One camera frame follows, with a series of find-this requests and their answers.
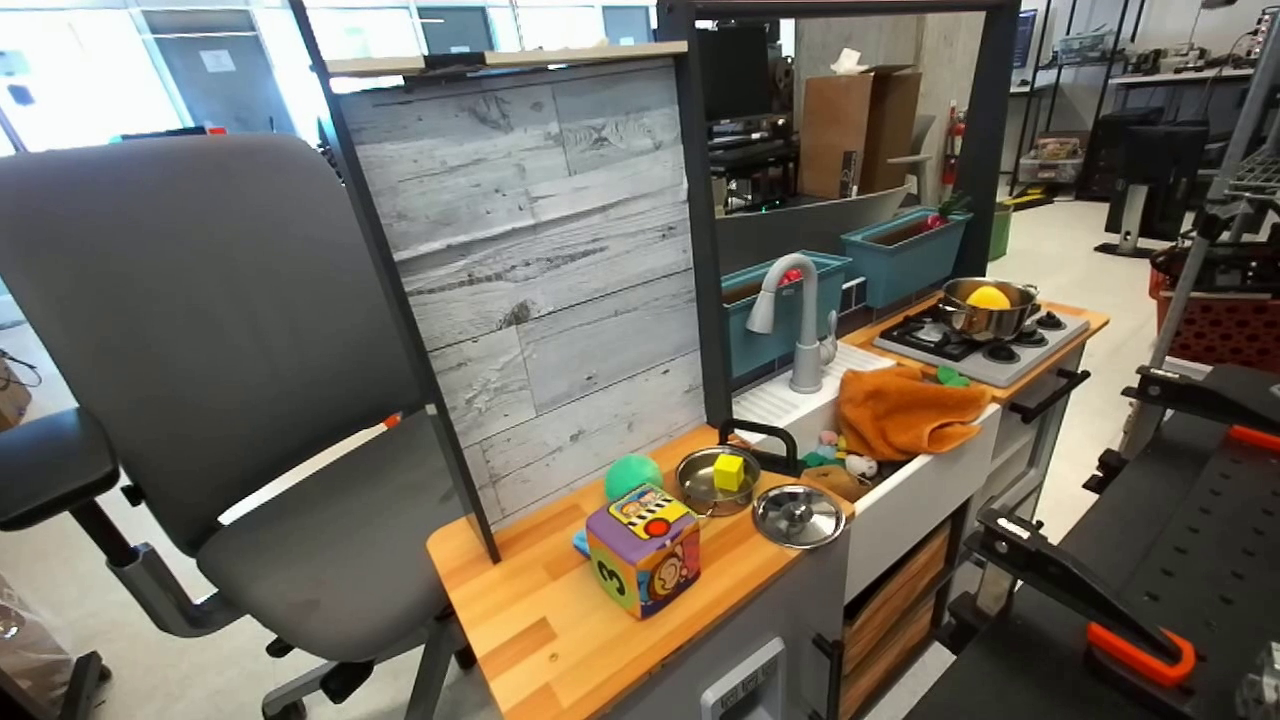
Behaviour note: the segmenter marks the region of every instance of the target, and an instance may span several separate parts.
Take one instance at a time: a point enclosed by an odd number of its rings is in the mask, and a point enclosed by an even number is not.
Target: white faucet
[[[772,330],[776,282],[782,280],[786,267],[805,270],[800,338],[796,338],[796,355],[792,355],[792,391],[811,397],[823,388],[823,353],[816,338],[816,264],[805,252],[786,252],[776,264],[766,264],[759,294],[747,315],[747,330],[759,330],[759,335]]]

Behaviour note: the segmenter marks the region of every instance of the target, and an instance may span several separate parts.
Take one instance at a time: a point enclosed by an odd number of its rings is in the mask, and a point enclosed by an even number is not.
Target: orange cloth
[[[843,372],[838,437],[872,459],[941,457],[959,446],[987,391],[935,385],[922,366]]]

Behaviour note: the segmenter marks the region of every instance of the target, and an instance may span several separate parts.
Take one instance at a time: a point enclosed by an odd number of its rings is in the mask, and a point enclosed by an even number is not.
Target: colorful cube
[[[588,516],[592,571],[633,614],[661,610],[698,575],[698,518],[664,487],[637,487]]]

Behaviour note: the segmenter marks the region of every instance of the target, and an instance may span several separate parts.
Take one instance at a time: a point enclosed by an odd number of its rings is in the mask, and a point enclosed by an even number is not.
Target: wood plank backdrop
[[[345,115],[495,518],[704,419],[667,59],[358,91]]]

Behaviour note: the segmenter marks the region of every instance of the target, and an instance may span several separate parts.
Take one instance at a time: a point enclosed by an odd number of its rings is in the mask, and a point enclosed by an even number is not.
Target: black office chair
[[[174,635],[256,614],[332,662],[265,716],[425,646],[408,716],[433,716],[458,632],[425,535],[458,516],[433,376],[334,173],[296,140],[148,140],[0,161],[0,276],[80,406],[0,431],[0,527],[70,513]],[[280,473],[389,414],[400,427],[219,518]],[[215,595],[191,604],[97,491],[129,473]]]

